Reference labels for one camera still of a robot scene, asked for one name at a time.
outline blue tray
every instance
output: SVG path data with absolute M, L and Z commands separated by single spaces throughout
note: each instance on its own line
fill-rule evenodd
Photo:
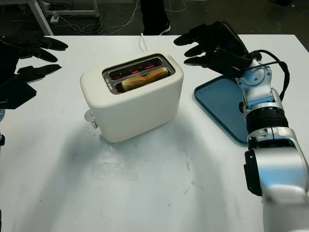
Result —
M 223 76 L 198 86 L 195 99 L 236 141 L 247 143 L 247 129 L 239 103 L 243 94 L 235 82 Z

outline power cord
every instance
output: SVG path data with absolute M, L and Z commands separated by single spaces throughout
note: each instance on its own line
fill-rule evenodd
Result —
M 11 22 L 16 22 L 16 23 L 25 23 L 25 22 L 30 22 L 33 20 L 33 15 L 27 14 L 26 10 L 27 10 L 27 6 L 23 7 L 23 15 L 22 16 L 28 16 L 30 19 L 12 19 Z
M 144 34 L 143 33 L 141 33 L 140 34 L 140 37 L 141 37 L 141 40 L 143 41 L 143 43 L 144 43 L 144 47 L 145 47 L 145 49 L 146 49 L 146 52 L 148 52 L 148 46 L 147 46 L 147 43 L 146 43 L 146 39 L 145 39 L 145 37 L 144 37 Z
M 169 9 L 165 9 L 166 11 L 169 11 L 169 12 L 181 12 L 181 11 L 184 11 L 185 9 L 187 9 L 187 6 L 186 4 L 184 3 L 184 1 L 182 0 L 183 2 L 183 5 L 184 5 L 184 8 L 181 9 L 181 10 L 169 10 Z
M 278 57 L 276 57 L 274 54 L 272 54 L 271 52 L 269 52 L 267 50 L 263 50 L 263 49 L 255 50 L 255 51 L 251 52 L 250 55 L 253 56 L 253 57 L 257 57 L 257 56 L 260 56 L 259 53 L 265 53 L 265 54 L 269 55 L 270 57 L 272 57 L 275 61 L 274 62 L 270 62 L 270 63 L 266 63 L 266 64 L 257 65 L 257 66 L 254 66 L 252 68 L 258 68 L 258 67 L 262 67 L 262 66 L 265 66 L 265 65 L 276 64 L 277 63 L 277 64 L 279 64 L 279 66 L 281 67 L 282 71 L 284 72 L 283 89 L 282 89 L 281 94 L 279 95 L 279 97 L 280 97 L 280 99 L 282 101 L 283 98 L 284 98 L 285 91 L 288 88 L 289 83 L 290 83 L 290 72 L 289 72 L 288 66 L 287 66 L 287 64 L 285 62 L 279 60 Z
M 186 4 L 184 3 L 184 0 L 182 0 L 182 3 L 183 3 L 183 6 L 184 8 L 181 9 L 181 10 L 170 10 L 170 9 L 165 9 L 166 11 L 169 11 L 169 12 L 182 12 L 184 11 L 187 6 Z M 139 4 L 139 0 L 136 1 L 136 5 L 135 5 L 135 8 L 133 10 L 133 13 L 132 13 L 132 16 L 131 18 L 128 20 L 128 22 L 124 25 L 120 25 L 120 26 L 115 26 L 115 27 L 110 27 L 110 28 L 107 28 L 107 29 L 104 29 L 104 30 L 101 30 L 102 27 L 103 27 L 103 22 L 102 22 L 102 16 L 101 14 L 99 14 L 99 22 L 98 23 L 94 23 L 94 24 L 88 24 L 84 27 L 82 27 L 82 29 L 80 28 L 80 26 L 76 25 L 76 24 L 72 24 L 70 23 L 68 20 L 66 20 L 64 17 L 60 16 L 59 18 L 62 19 L 63 21 L 66 22 L 66 24 L 64 25 L 57 25 L 57 24 L 54 24 L 56 27 L 67 27 L 69 26 L 70 28 L 73 29 L 74 33 L 75 34 L 78 34 L 78 35 L 113 35 L 113 34 L 116 34 L 118 32 L 120 32 L 121 30 L 123 30 L 125 27 L 127 27 L 128 25 L 130 25 L 133 20 L 134 20 L 134 17 L 135 17 L 135 12 L 140 8 L 140 6 L 138 6 Z M 95 29 L 95 30 L 92 30 L 92 31 L 86 31 L 85 29 L 87 27 L 90 27 L 90 26 L 95 26 L 95 25 L 98 25 L 98 28 Z M 112 30 L 112 29 L 117 29 L 113 32 L 110 32 L 110 33 L 105 33 L 104 32 L 107 32 L 109 30 Z
M 264 66 L 267 66 L 267 65 L 271 65 L 271 64 L 279 64 L 279 63 L 281 63 L 281 62 L 282 62 L 282 61 L 273 61 L 273 62 L 269 62 L 269 63 L 265 63 L 265 64 L 256 65 L 256 66 L 253 66 L 253 67 L 248 67 L 248 68 L 246 68 L 245 70 L 251 70 L 251 69 L 261 68 L 261 67 L 264 67 Z

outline table surface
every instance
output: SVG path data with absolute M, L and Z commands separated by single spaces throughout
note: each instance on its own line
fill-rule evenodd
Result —
M 241 35 L 249 51 L 266 49 L 284 60 L 291 81 L 283 105 L 309 159 L 309 54 L 293 35 Z M 193 99 L 194 89 L 219 76 L 183 65 L 190 47 L 175 36 L 146 37 L 149 50 L 171 54 L 184 83 L 175 120 L 111 144 L 84 120 L 79 79 L 98 65 L 142 53 L 138 36 L 58 36 L 52 51 L 63 68 L 32 83 L 37 96 L 8 110 L 0 130 L 0 208 L 6 232 L 262 232 L 261 199 L 248 192 L 246 147 L 236 143 Z M 21 60 L 18 67 L 48 62 Z M 272 65 L 273 87 L 283 73 Z

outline toaster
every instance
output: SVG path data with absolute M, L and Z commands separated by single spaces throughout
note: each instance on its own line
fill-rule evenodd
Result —
M 120 64 L 85 72 L 81 88 L 89 110 L 85 119 L 99 127 L 104 138 L 121 142 L 172 120 L 178 110 L 183 71 L 170 55 L 144 53 Z M 164 68 L 166 77 L 124 91 L 122 83 Z

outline white cable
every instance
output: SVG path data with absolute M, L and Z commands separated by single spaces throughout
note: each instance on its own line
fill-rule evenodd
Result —
M 32 21 L 32 19 L 29 19 L 29 20 L 11 20 L 12 22 L 30 22 Z
M 124 29 L 125 27 L 127 27 L 128 25 L 130 25 L 130 24 L 133 22 L 133 20 L 134 20 L 136 10 L 140 8 L 140 6 L 138 6 L 138 3 L 139 3 L 139 0 L 136 1 L 136 5 L 135 5 L 135 8 L 134 8 L 133 14 L 132 14 L 131 18 L 128 20 L 128 22 L 127 22 L 126 24 L 120 25 L 120 26 L 115 26 L 115 27 L 110 27 L 110 28 L 101 30 L 101 31 L 98 32 L 96 35 L 112 35 L 112 34 L 116 34 L 116 33 L 120 32 L 122 29 Z M 165 9 L 165 10 L 166 10 L 166 11 L 169 11 L 169 12 L 182 12 L 182 11 L 184 11 L 184 10 L 187 8 L 186 4 L 184 3 L 184 0 L 182 0 L 182 3 L 183 3 L 183 5 L 184 5 L 184 8 L 181 9 L 181 10 L 170 10 L 170 9 Z M 74 30 L 74 32 L 75 32 L 76 34 L 79 34 L 79 35 L 85 35 L 85 34 L 86 34 L 86 35 L 92 35 L 93 33 L 99 31 L 99 30 L 102 29 L 102 27 L 103 27 L 103 23 L 102 23 L 102 21 L 101 21 L 101 14 L 99 14 L 99 20 L 100 20 L 99 23 L 88 24 L 88 25 L 84 26 L 82 29 L 81 29 L 78 25 L 70 23 L 70 22 L 67 21 L 65 18 L 63 18 L 63 17 L 61 17 L 61 16 L 60 16 L 60 18 L 63 19 L 67 24 L 65 24 L 65 25 L 57 25 L 57 24 L 54 24 L 56 27 L 66 27 L 66 26 L 70 26 L 70 27 Z M 87 28 L 87 27 L 89 27 L 89 26 L 95 26 L 95 25 L 100 25 L 100 27 L 99 27 L 98 29 L 96 29 L 96 30 L 93 30 L 93 31 L 85 31 L 85 28 Z M 116 30 L 116 31 L 113 31 L 113 32 L 111 32 L 111 33 L 103 34 L 103 32 L 105 32 L 105 31 L 108 31 L 108 30 L 111 30 L 111 29 L 116 29 L 116 28 L 120 28 L 120 29 L 118 29 L 118 30 Z M 148 48 L 147 48 L 147 46 L 146 46 L 146 43 L 145 43 L 145 39 L 144 39 L 143 36 L 142 36 L 142 40 L 143 40 L 143 43 L 144 43 L 146 49 L 148 50 Z
M 147 47 L 147 43 L 146 43 L 146 40 L 145 40 L 144 34 L 143 34 L 143 33 L 141 33 L 141 34 L 140 34 L 140 36 L 141 36 L 141 39 L 143 40 L 144 46 L 145 46 L 145 48 L 146 48 L 146 52 L 148 52 L 148 47 Z
M 136 1 L 136 5 L 135 5 L 135 8 L 134 8 L 133 14 L 132 14 L 131 18 L 129 19 L 129 21 L 126 24 L 121 25 L 121 26 L 116 26 L 116 27 L 111 27 L 111 28 L 104 29 L 104 30 L 100 31 L 98 33 L 98 35 L 101 35 L 103 32 L 105 32 L 107 30 L 110 30 L 110 29 L 113 29 L 113 28 L 120 28 L 120 29 L 118 29 L 116 31 L 113 31 L 111 33 L 103 34 L 103 35 L 112 35 L 112 34 L 115 34 L 115 33 L 119 32 L 119 31 L 121 31 L 126 26 L 130 25 L 133 22 L 133 20 L 134 20 L 134 16 L 135 16 L 136 10 L 140 8 L 140 6 L 139 7 L 137 6 L 138 4 L 139 4 L 139 0 Z
M 143 48 L 141 45 L 141 36 L 139 37 L 139 48 L 142 52 L 145 52 L 145 48 Z
M 181 10 L 177 10 L 177 11 L 175 11 L 175 10 L 169 10 L 169 9 L 165 9 L 165 10 L 166 10 L 166 11 L 169 11 L 169 12 L 181 12 L 181 11 L 184 11 L 185 9 L 187 9 L 187 6 L 186 6 L 186 4 L 184 3 L 183 0 L 182 0 L 182 2 L 183 2 L 183 5 L 184 5 L 184 8 L 181 9 Z

